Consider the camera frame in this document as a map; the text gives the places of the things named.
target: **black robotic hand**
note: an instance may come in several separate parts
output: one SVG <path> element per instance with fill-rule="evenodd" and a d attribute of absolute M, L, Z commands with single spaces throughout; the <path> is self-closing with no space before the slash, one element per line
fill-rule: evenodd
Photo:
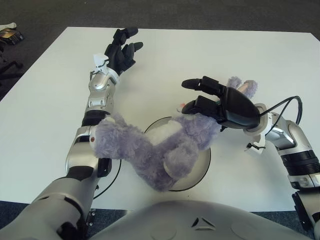
<path fill-rule="evenodd" d="M 113 36 L 113 42 L 108 45 L 104 52 L 104 54 L 109 58 L 107 67 L 116 71 L 119 76 L 136 63 L 134 60 L 134 54 L 143 47 L 142 42 L 136 42 L 126 44 L 121 48 L 122 45 L 126 43 L 127 39 L 137 33 L 138 28 L 136 27 L 129 27 L 122 30 L 117 29 Z"/>
<path fill-rule="evenodd" d="M 182 87 L 216 95 L 220 101 L 213 101 L 204 96 L 187 103 L 183 114 L 201 113 L 216 119 L 222 129 L 252 129 L 259 125 L 257 107 L 240 91 L 233 87 L 219 84 L 217 80 L 204 76 L 202 79 L 189 79 L 182 82 Z"/>

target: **wire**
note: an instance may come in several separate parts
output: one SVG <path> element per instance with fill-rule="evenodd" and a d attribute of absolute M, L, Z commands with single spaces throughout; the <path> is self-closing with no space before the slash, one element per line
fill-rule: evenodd
<path fill-rule="evenodd" d="M 269 108 L 268 110 L 262 112 L 259 117 L 271 112 L 272 110 L 276 109 L 277 107 L 281 106 L 282 104 L 286 103 L 285 106 L 283 107 L 281 113 L 279 114 L 277 120 L 275 121 L 275 123 L 272 125 L 272 127 L 270 128 L 270 130 L 266 133 L 266 135 L 268 133 L 270 133 L 272 131 L 272 129 L 277 125 L 277 123 L 279 122 L 281 116 L 284 114 L 286 108 L 288 107 L 288 105 L 290 104 L 290 102 L 293 100 L 293 99 L 296 99 L 297 102 L 298 102 L 298 114 L 297 114 L 297 117 L 296 117 L 296 121 L 295 123 L 296 124 L 299 124 L 300 121 L 301 121 L 301 118 L 302 118 L 302 111 L 303 111 L 303 108 L 302 108 L 302 101 L 301 101 L 301 98 L 299 96 L 291 96 L 291 97 L 288 97 L 286 98 L 285 100 L 279 102 L 278 104 L 274 105 L 273 107 Z"/>
<path fill-rule="evenodd" d="M 114 178 L 113 181 L 110 183 L 110 185 L 107 186 L 102 192 L 100 192 L 100 193 L 99 193 L 97 196 L 95 196 L 93 199 L 96 199 L 96 198 L 100 197 L 102 194 L 104 194 L 105 191 L 107 191 L 107 190 L 111 187 L 111 185 L 115 182 L 115 180 L 117 179 L 117 177 L 118 177 L 118 175 L 119 175 L 119 172 L 120 172 L 121 163 L 122 163 L 122 159 L 120 159 L 120 165 L 119 165 L 118 172 L 116 173 L 115 178 Z"/>

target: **floor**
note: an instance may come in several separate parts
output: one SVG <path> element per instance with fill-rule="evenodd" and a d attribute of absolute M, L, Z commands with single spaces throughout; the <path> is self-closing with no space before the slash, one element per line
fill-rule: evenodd
<path fill-rule="evenodd" d="M 68 26 L 307 32 L 320 40 L 320 0 L 0 0 L 0 12 L 0 24 L 16 22 L 25 37 L 4 52 L 24 64 L 23 72 Z M 0 100 L 17 81 L 1 81 Z M 0 228 L 23 207 L 0 202 Z M 92 233 L 122 214 L 100 213 Z M 259 214 L 303 232 L 295 212 Z"/>

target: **stuffed animal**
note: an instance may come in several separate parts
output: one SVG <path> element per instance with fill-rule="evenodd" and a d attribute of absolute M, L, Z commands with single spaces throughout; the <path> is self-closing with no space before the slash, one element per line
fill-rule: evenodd
<path fill-rule="evenodd" d="M 231 77 L 227 86 L 238 88 L 240 84 L 238 77 Z M 238 90 L 251 98 L 257 88 L 257 83 L 249 80 Z M 221 125 L 212 117 L 180 113 L 144 134 L 116 113 L 96 126 L 93 148 L 98 158 L 130 162 L 148 185 L 165 192 L 191 172 L 199 151 L 211 146 L 220 129 Z"/>

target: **bunny ear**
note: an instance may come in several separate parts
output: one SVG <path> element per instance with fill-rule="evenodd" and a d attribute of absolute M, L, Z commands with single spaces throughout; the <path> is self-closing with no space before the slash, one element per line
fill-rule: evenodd
<path fill-rule="evenodd" d="M 239 87 L 237 90 L 244 95 L 246 95 L 249 99 L 252 98 L 258 89 L 258 83 L 253 80 L 247 80 L 244 84 Z"/>
<path fill-rule="evenodd" d="M 240 78 L 238 78 L 237 76 L 232 76 L 228 79 L 226 86 L 230 87 L 230 88 L 237 89 L 241 83 L 242 83 L 242 81 Z"/>

